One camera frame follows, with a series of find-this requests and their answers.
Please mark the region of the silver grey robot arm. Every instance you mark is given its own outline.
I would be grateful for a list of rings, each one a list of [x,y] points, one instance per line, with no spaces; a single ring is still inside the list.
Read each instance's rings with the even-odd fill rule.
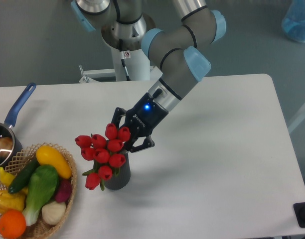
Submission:
[[[203,0],[175,0],[182,25],[165,33],[149,28],[140,0],[74,0],[71,7],[88,30],[101,30],[106,43],[119,51],[140,49],[161,70],[161,77],[130,110],[116,108],[112,123],[131,132],[123,153],[154,146],[153,129],[211,69],[198,51],[226,32],[224,16]]]

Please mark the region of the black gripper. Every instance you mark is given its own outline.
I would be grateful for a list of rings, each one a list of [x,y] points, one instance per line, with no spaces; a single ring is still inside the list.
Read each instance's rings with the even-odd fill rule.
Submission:
[[[124,108],[116,107],[111,123],[116,128],[119,128],[121,119],[125,116],[123,126],[127,127],[132,135],[136,135],[136,137],[146,136],[142,144],[138,146],[134,146],[138,138],[133,137],[125,142],[126,151],[138,152],[155,146],[151,133],[167,115],[168,111],[155,103],[149,93],[145,93],[134,107],[128,111]]]

